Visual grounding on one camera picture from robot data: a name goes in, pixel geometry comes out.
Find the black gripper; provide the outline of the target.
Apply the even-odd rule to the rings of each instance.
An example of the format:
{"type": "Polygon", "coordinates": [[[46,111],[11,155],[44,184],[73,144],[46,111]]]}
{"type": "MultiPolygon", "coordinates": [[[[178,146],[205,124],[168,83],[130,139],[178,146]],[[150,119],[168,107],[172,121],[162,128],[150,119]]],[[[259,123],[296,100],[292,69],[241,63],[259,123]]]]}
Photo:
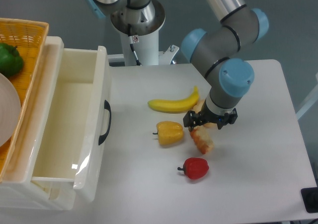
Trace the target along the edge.
{"type": "Polygon", "coordinates": [[[238,114],[235,108],[230,113],[226,112],[224,115],[217,115],[210,111],[207,106],[203,106],[199,113],[195,113],[193,110],[188,111],[183,117],[183,125],[189,131],[193,131],[195,127],[205,123],[215,123],[220,130],[227,124],[234,124],[237,118],[238,114]]]}

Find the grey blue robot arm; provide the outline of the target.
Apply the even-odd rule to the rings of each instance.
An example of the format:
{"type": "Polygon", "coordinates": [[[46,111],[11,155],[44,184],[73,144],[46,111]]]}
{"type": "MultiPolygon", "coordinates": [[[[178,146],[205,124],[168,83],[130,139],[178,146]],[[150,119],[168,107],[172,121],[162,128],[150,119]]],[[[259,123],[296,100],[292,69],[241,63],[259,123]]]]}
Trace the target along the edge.
{"type": "MultiPolygon", "coordinates": [[[[165,22],[163,6],[157,0],[86,0],[98,18],[110,16],[121,36],[126,66],[158,65],[159,30],[165,22]]],[[[190,130],[207,123],[219,129],[233,124],[236,105],[254,80],[251,65],[234,54],[262,38],[269,21],[259,9],[244,0],[207,0],[221,28],[212,34],[195,29],[183,39],[180,49],[211,85],[200,112],[187,109],[183,124],[190,130]]]]}

